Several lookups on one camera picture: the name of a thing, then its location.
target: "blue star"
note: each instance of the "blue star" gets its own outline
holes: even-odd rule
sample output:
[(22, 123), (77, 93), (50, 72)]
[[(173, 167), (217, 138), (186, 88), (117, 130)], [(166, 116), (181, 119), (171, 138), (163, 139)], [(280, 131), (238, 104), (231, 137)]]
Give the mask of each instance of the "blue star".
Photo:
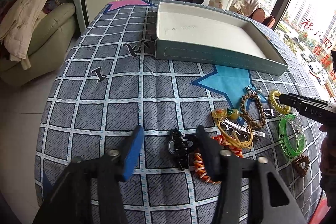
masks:
[[(213, 65), (214, 72), (207, 74), (195, 81), (192, 85), (217, 92), (225, 96), (231, 108), (240, 109), (242, 96), (245, 94), (244, 88), (253, 85), (249, 70)], [(260, 94), (261, 102), (267, 103), (266, 98)], [(249, 110), (250, 100), (246, 103), (246, 110)]]

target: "metal bolt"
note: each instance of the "metal bolt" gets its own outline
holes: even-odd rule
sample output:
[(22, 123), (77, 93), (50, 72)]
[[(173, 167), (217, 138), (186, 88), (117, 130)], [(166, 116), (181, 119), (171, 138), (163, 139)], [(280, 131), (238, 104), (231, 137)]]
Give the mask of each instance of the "metal bolt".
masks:
[(118, 156), (119, 155), (119, 150), (117, 149), (112, 149), (107, 152), (109, 156)]
[(259, 157), (258, 162), (260, 162), (261, 164), (266, 164), (268, 163), (268, 159), (266, 157)]
[(222, 149), (222, 150), (220, 151), (220, 154), (221, 154), (222, 156), (231, 156), (231, 155), (232, 155), (231, 151), (229, 151), (229, 150), (225, 150), (225, 149)]
[(78, 163), (78, 162), (81, 162), (82, 161), (82, 158), (81, 157), (78, 157), (78, 156), (76, 156), (76, 157), (73, 157), (72, 159), (71, 159), (71, 162), (72, 163)]

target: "yellow spiral hair tie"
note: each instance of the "yellow spiral hair tie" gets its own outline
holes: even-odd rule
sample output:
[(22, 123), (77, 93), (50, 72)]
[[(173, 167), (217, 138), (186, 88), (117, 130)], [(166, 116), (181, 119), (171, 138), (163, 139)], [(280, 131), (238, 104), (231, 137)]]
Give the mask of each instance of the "yellow spiral hair tie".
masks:
[(291, 111), (291, 107), (286, 106), (286, 105), (280, 105), (278, 103), (278, 101), (275, 99), (275, 97), (279, 97), (280, 94), (281, 94), (281, 92), (279, 90), (272, 90), (269, 94), (269, 99), (271, 101), (272, 106), (274, 107), (274, 109), (277, 112), (279, 112), (283, 115), (287, 115)]

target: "table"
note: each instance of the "table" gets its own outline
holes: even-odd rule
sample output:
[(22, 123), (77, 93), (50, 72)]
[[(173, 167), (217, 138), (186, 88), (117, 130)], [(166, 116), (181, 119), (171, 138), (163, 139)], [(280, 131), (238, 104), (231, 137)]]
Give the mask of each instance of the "table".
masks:
[[(288, 63), (288, 70), (280, 77), (209, 64), (156, 60), (153, 40), (157, 5), (158, 0), (109, 3), (69, 51), (48, 96), (38, 134), (35, 186), (39, 205), (72, 157), (88, 160), (102, 156), (140, 124), (145, 137), (138, 164), (131, 179), (120, 183), (129, 223), (211, 223), (220, 185), (204, 183), (194, 172), (176, 168), (167, 150), (168, 130), (178, 127), (183, 134), (192, 134), (197, 125), (203, 124), (210, 135), (219, 133), (211, 110), (235, 104), (246, 82), (262, 86), (264, 108), (271, 108), (267, 101), (271, 90), (318, 97), (314, 83), (277, 34), (251, 19)], [(98, 83), (92, 70), (99, 67), (106, 79)], [(226, 93), (225, 86), (221, 90), (212, 88), (216, 77), (227, 77), (227, 84), (236, 85), (239, 92)], [(253, 103), (248, 103), (247, 109), (258, 118)], [(262, 129), (266, 137), (254, 141), (244, 157), (267, 157), (308, 219), (321, 191), (320, 145), (325, 133), (319, 131), (317, 122), (301, 119), (306, 136), (303, 155), (311, 161), (304, 179), (298, 177), (292, 160), (281, 150), (278, 117), (268, 117)], [(292, 128), (287, 131), (293, 141)], [(97, 181), (92, 181), (91, 191), (93, 218), (99, 223)], [(244, 179), (240, 223), (247, 221), (247, 205), (248, 180)]]

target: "floor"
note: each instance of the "floor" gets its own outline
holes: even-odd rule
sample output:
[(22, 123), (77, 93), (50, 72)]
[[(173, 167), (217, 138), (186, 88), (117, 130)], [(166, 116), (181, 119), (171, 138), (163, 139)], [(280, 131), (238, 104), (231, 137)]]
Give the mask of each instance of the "floor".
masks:
[(0, 191), (22, 224), (32, 223), (39, 209), (34, 182), (37, 135), (57, 74), (53, 71), (16, 89), (0, 80)]

